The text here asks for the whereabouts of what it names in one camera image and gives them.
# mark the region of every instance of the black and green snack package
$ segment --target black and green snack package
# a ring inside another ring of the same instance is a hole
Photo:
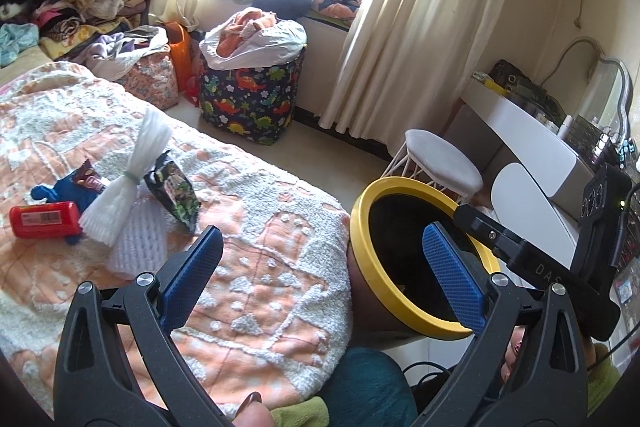
[[[156,167],[145,175],[145,182],[162,206],[194,233],[200,202],[186,174],[169,158],[169,151],[158,156]]]

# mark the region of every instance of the stool seat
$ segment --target stool seat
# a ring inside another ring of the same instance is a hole
[[[437,184],[465,198],[482,188],[482,176],[476,166],[440,136],[421,129],[410,129],[404,138],[411,158]]]

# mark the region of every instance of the screw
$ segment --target screw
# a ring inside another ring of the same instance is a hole
[[[564,295],[566,293],[566,288],[561,285],[561,283],[556,282],[551,285],[551,291],[556,295]]]
[[[91,288],[93,287],[94,287],[93,284],[91,284],[89,281],[85,281],[78,286],[78,293],[81,293],[84,295],[85,293],[89,293],[91,291]]]
[[[136,279],[136,284],[138,286],[149,286],[154,281],[154,275],[152,273],[146,272],[138,275]]]
[[[504,273],[494,273],[491,276],[492,282],[496,286],[507,286],[509,284],[509,278]]]

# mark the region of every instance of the mirror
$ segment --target mirror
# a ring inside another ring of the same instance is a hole
[[[609,135],[614,144],[629,138],[631,77],[624,62],[604,55],[594,39],[572,41],[540,85],[574,120],[581,116]]]

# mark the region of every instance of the white stool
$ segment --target white stool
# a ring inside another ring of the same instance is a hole
[[[392,176],[402,166],[402,176],[406,176],[409,163],[413,160],[415,168],[410,178],[425,172],[431,178],[429,185],[438,190],[452,190],[460,196],[458,203],[468,200],[482,188],[482,176],[476,166],[440,136],[420,129],[410,129],[404,133],[404,139],[404,144],[383,172],[382,178]]]

